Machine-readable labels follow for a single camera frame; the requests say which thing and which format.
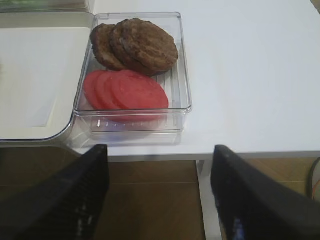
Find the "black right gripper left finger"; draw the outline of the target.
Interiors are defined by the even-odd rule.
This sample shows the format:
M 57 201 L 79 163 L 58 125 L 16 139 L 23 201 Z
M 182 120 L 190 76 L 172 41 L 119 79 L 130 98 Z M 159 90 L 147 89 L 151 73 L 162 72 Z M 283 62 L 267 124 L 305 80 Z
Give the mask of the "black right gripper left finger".
M 92 240 L 110 188 L 108 147 L 0 203 L 2 240 Z

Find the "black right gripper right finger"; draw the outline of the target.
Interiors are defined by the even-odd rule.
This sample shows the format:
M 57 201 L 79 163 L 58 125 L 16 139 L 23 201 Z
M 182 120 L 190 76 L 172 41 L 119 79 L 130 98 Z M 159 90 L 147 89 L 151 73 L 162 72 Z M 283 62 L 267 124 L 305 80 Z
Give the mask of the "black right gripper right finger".
M 318 240 L 320 204 L 216 145 L 210 184 L 228 240 Z

